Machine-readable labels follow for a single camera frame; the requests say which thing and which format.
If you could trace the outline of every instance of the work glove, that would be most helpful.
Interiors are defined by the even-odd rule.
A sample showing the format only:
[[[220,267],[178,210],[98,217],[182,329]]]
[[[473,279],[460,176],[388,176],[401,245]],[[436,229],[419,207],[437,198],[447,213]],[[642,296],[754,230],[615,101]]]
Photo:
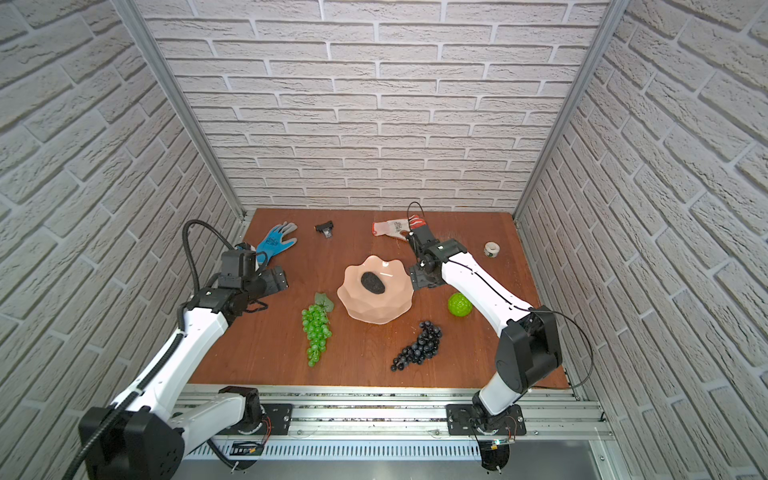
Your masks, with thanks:
[[[288,233],[293,232],[296,228],[298,227],[293,222],[282,222],[272,227],[266,237],[264,237],[264,240],[261,240],[261,243],[256,246],[259,265],[266,265],[270,262],[272,257],[280,252],[288,250],[294,243],[296,243],[296,238],[291,238],[283,242],[283,237]]]

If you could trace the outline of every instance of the mounting plate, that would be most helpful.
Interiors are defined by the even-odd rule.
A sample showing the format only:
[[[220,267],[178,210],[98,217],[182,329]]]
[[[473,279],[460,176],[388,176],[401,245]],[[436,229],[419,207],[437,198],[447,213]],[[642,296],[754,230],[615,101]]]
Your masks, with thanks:
[[[290,416],[293,413],[293,405],[290,403],[262,403],[262,408],[266,416],[270,417],[272,422],[271,435],[288,435],[288,428],[290,428]],[[265,435],[266,426],[262,423],[255,432],[251,432],[249,435]],[[229,427],[217,435],[242,435],[237,429]]]
[[[408,273],[411,276],[411,284],[413,285],[414,292],[422,288],[435,288],[437,286],[445,285],[445,280],[442,279],[439,271],[427,273],[418,263],[411,266],[411,268],[408,269]]]
[[[445,416],[448,419],[448,434],[449,435],[493,435],[494,432],[482,432],[475,428],[470,420],[472,412],[472,406],[467,404],[451,404],[445,406]],[[523,418],[523,411],[520,405],[512,405],[507,409],[507,415],[512,417],[509,422],[511,428],[517,424],[517,432],[512,430],[512,435],[523,436],[527,432],[525,429],[525,419]],[[507,435],[506,428],[502,426],[499,431],[499,435]]]

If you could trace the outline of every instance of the black stone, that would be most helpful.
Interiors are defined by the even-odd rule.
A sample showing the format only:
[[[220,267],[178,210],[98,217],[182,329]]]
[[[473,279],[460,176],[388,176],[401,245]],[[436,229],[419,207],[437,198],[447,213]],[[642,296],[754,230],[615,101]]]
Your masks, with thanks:
[[[381,281],[380,278],[377,277],[377,275],[374,272],[365,272],[360,277],[360,283],[368,290],[370,293],[375,293],[376,295],[381,295],[384,293],[385,287],[384,283]]]

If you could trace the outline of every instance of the brown tabletop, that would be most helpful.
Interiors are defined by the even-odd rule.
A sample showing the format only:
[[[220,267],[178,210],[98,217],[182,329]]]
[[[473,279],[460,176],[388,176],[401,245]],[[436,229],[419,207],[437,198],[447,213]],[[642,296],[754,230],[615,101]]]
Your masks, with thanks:
[[[448,312],[448,298],[456,291],[453,287],[445,285],[414,292],[411,309],[381,326],[349,317],[336,295],[345,268],[362,263],[368,255],[401,260],[406,268],[414,264],[415,257],[405,241],[371,234],[372,222],[405,216],[405,212],[383,211],[258,210],[245,236],[245,241],[253,245],[260,243],[271,227],[285,220],[299,226],[289,235],[298,238],[298,242],[270,261],[270,266],[284,268],[289,288],[264,299],[270,306],[268,310],[240,317],[210,349],[190,382],[483,387],[495,372],[498,337],[477,309],[464,318]],[[455,238],[507,290],[531,305],[539,305],[509,214],[427,212],[425,216],[435,237]],[[314,228],[328,220],[334,225],[330,239]],[[483,246],[488,241],[501,246],[498,257],[483,255]],[[306,361],[309,341],[302,331],[301,310],[314,302],[315,292],[326,293],[336,308],[328,315],[333,331],[328,350],[310,368]],[[414,342],[420,332],[419,322],[427,319],[443,329],[439,354],[423,365],[390,371],[392,359]],[[568,386],[562,368],[539,384]]]

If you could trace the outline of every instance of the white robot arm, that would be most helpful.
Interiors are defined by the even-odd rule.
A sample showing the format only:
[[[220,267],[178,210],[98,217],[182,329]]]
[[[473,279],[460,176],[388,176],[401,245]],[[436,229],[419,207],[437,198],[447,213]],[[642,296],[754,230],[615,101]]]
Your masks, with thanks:
[[[410,220],[407,238],[417,259],[410,269],[414,290],[446,283],[455,287],[499,336],[496,373],[473,399],[478,423],[491,431],[529,387],[562,364],[554,314],[510,293],[456,240],[441,242],[422,218]]]

